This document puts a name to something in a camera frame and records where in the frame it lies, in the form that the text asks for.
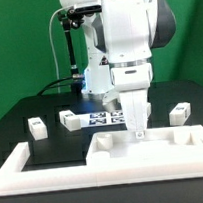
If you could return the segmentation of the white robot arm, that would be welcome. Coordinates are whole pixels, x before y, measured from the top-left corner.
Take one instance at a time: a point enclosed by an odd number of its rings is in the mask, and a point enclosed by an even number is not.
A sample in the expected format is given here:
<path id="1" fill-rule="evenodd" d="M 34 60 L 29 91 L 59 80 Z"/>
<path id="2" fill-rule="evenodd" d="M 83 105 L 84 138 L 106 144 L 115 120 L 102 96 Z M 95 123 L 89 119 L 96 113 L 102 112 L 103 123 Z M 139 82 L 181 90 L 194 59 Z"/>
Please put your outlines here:
<path id="1" fill-rule="evenodd" d="M 69 26 L 82 27 L 88 53 L 82 94 L 102 99 L 105 109 L 119 101 L 126 128 L 147 127 L 147 94 L 153 48 L 171 41 L 175 16 L 165 0 L 60 0 Z"/>

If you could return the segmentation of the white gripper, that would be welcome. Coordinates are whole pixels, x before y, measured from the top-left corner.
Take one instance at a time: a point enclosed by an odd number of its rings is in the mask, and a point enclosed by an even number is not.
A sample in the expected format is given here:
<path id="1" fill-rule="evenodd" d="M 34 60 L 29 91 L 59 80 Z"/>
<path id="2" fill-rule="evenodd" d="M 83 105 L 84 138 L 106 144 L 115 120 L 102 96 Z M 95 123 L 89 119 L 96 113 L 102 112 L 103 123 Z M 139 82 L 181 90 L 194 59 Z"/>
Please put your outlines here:
<path id="1" fill-rule="evenodd" d="M 131 67 L 112 67 L 111 80 L 113 89 L 103 97 L 103 104 L 108 105 L 119 97 L 123 111 L 124 121 L 129 131 L 145 131 L 148 123 L 148 88 L 153 76 L 153 69 L 148 62 Z M 131 93 L 135 92 L 137 111 L 135 121 L 134 100 Z"/>

